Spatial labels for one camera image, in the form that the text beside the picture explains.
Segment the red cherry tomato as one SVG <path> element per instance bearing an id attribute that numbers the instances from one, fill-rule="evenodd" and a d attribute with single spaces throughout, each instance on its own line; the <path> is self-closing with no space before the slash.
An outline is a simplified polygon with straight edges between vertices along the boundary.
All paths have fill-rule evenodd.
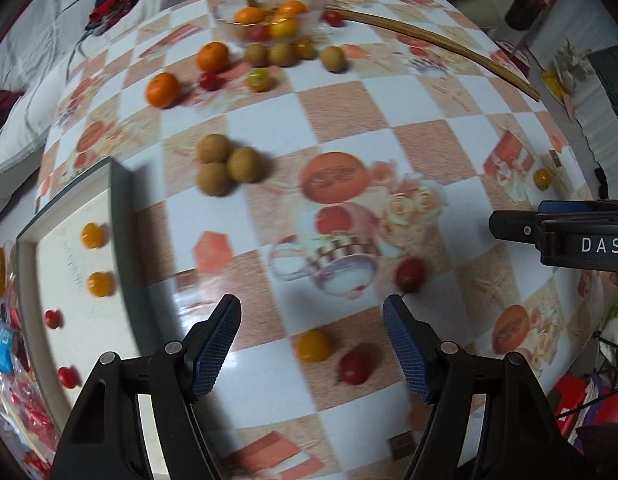
<path id="1" fill-rule="evenodd" d="M 343 16 L 333 10 L 326 10 L 322 14 L 322 21 L 331 27 L 343 27 L 345 25 L 345 21 Z"/>
<path id="2" fill-rule="evenodd" d="M 80 378 L 74 367 L 61 366 L 56 372 L 59 382 L 66 389 L 75 389 L 80 385 Z"/>
<path id="3" fill-rule="evenodd" d="M 367 354 L 360 350 L 350 351 L 341 358 L 338 364 L 338 381 L 359 386 L 370 378 L 374 363 Z"/>
<path id="4" fill-rule="evenodd" d="M 199 88 L 212 92 L 219 90 L 223 86 L 223 79 L 216 73 L 203 72 L 199 75 L 197 83 Z"/>
<path id="5" fill-rule="evenodd" d="M 59 310 L 47 310 L 44 312 L 44 324 L 50 330 L 56 330 L 63 325 L 63 315 Z"/>
<path id="6" fill-rule="evenodd" d="M 427 275 L 427 266 L 422 259 L 408 257 L 397 265 L 395 283 L 402 294 L 415 294 L 426 283 Z"/>

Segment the yellow cherry tomato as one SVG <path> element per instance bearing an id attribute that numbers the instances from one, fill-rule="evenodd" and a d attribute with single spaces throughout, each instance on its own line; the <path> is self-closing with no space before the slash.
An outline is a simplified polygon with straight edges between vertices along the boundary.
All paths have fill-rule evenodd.
<path id="1" fill-rule="evenodd" d="M 113 296 L 115 292 L 115 278 L 111 272 L 98 271 L 91 273 L 87 278 L 87 289 L 96 298 Z"/>
<path id="2" fill-rule="evenodd" d="M 103 247 L 108 241 L 108 231 L 103 224 L 89 222 L 82 228 L 82 245 L 88 249 L 98 249 Z"/>
<path id="3" fill-rule="evenodd" d="M 548 190 L 552 184 L 551 171 L 546 168 L 538 169 L 532 177 L 533 184 L 542 192 Z"/>
<path id="4" fill-rule="evenodd" d="M 300 334 L 296 350 L 298 359 L 306 364 L 324 362 L 333 353 L 330 338 L 323 330 L 308 330 Z"/>

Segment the longan cluster top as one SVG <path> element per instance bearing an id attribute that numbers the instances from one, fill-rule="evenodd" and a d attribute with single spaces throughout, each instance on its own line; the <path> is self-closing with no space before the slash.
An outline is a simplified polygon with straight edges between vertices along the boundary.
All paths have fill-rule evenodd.
<path id="1" fill-rule="evenodd" d="M 195 154 L 202 164 L 221 162 L 224 164 L 233 151 L 231 141 L 223 134 L 213 133 L 204 136 L 196 144 Z"/>

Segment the longan cluster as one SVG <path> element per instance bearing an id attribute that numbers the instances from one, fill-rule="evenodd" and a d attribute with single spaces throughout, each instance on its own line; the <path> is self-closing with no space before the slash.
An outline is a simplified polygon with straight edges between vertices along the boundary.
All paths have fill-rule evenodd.
<path id="1" fill-rule="evenodd" d="M 224 196 L 233 190 L 234 181 L 223 162 L 210 162 L 199 168 L 196 185 L 206 195 Z"/>
<path id="2" fill-rule="evenodd" d="M 221 162 L 224 164 L 233 151 L 231 141 L 223 134 L 213 133 L 204 136 L 196 144 L 195 154 L 202 164 Z"/>
<path id="3" fill-rule="evenodd" d="M 228 159 L 227 168 L 229 176 L 236 182 L 257 182 L 263 176 L 261 156 L 250 146 L 243 146 L 233 151 Z"/>

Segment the lone longan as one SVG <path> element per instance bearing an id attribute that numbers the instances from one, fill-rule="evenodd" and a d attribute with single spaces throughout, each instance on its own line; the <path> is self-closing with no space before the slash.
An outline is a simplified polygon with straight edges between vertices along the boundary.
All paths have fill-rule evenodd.
<path id="1" fill-rule="evenodd" d="M 344 73 L 348 68 L 348 61 L 343 50 L 339 47 L 326 47 L 320 52 L 322 66 L 330 73 Z"/>

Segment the white tray with green rim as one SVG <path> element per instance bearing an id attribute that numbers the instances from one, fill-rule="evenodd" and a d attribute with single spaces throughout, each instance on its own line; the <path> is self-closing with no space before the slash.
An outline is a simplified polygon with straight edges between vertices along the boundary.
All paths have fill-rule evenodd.
<path id="1" fill-rule="evenodd" d="M 89 222 L 106 226 L 103 247 L 82 245 Z M 134 234 L 131 172 L 111 157 L 83 172 L 24 227 L 15 255 L 28 356 L 54 425 L 63 428 L 80 390 L 61 385 L 59 367 L 74 367 L 84 382 L 102 353 L 135 358 L 161 343 Z M 88 292 L 87 278 L 98 271 L 114 275 L 113 296 Z M 47 310 L 62 313 L 60 328 L 44 324 Z"/>

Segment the longan cluster bottom left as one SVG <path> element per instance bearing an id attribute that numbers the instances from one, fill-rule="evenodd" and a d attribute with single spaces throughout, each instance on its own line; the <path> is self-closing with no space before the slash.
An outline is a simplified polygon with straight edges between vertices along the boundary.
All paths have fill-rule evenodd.
<path id="1" fill-rule="evenodd" d="M 233 190 L 234 181 L 223 162 L 210 162 L 199 168 L 196 185 L 206 195 L 224 196 Z"/>

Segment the left mandarin orange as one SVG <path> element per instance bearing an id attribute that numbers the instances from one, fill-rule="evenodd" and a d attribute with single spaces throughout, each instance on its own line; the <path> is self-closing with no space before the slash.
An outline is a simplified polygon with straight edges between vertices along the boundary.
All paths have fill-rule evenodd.
<path id="1" fill-rule="evenodd" d="M 180 81 L 173 73 L 159 73 L 148 82 L 144 95 L 152 107 L 171 107 L 180 99 Z"/>

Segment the yellow-green cherry tomato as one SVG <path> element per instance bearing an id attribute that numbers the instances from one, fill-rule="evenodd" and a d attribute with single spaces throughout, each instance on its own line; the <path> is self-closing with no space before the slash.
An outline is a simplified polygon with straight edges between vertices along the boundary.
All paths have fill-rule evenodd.
<path id="1" fill-rule="evenodd" d="M 253 68 L 247 74 L 245 84 L 253 92 L 267 92 L 272 88 L 273 79 L 266 68 Z"/>

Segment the red cherry tomato by stick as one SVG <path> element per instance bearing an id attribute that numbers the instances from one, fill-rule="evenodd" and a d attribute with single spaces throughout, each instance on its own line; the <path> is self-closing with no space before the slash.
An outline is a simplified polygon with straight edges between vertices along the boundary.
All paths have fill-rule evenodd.
<path id="1" fill-rule="evenodd" d="M 322 14 L 322 21 L 331 27 L 343 27 L 345 25 L 345 21 L 343 16 L 333 10 L 326 10 Z"/>

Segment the right mandarin orange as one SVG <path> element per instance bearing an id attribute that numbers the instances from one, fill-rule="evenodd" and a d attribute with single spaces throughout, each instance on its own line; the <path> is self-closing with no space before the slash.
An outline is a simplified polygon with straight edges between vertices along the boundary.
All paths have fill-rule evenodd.
<path id="1" fill-rule="evenodd" d="M 197 67 L 205 73 L 221 73 L 231 63 L 229 48 L 219 41 L 212 41 L 199 49 Z"/>

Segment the longan beside bowl left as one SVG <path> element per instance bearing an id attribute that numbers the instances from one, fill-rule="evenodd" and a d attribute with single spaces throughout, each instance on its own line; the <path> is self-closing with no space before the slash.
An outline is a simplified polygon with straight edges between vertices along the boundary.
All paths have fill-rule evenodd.
<path id="1" fill-rule="evenodd" d="M 243 58 L 251 67 L 266 67 L 269 64 L 269 51 L 263 44 L 250 44 L 244 50 Z"/>

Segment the yellow tomato in bowl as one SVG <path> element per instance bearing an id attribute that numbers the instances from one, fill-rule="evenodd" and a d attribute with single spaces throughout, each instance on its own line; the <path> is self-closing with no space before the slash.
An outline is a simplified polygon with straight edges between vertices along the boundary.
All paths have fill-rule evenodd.
<path id="1" fill-rule="evenodd" d="M 300 22 L 292 16 L 278 16 L 269 24 L 269 32 L 272 40 L 286 41 L 297 37 Z"/>

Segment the orange in bowl right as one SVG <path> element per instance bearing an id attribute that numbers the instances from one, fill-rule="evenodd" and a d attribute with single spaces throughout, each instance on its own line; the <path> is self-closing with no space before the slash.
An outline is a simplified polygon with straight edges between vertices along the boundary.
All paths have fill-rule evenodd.
<path id="1" fill-rule="evenodd" d="M 307 12 L 307 4 L 300 0 L 287 0 L 275 9 L 275 13 L 283 16 L 283 18 L 290 18 L 291 16 L 305 14 Z"/>

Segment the orange in bowl left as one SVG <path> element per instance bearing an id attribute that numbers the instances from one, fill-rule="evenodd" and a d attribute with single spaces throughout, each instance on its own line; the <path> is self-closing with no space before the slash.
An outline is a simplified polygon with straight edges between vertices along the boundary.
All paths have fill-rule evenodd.
<path id="1" fill-rule="evenodd" d="M 244 26 L 255 25 L 265 21 L 267 15 L 268 11 L 259 6 L 244 6 L 234 14 L 233 22 Z"/>

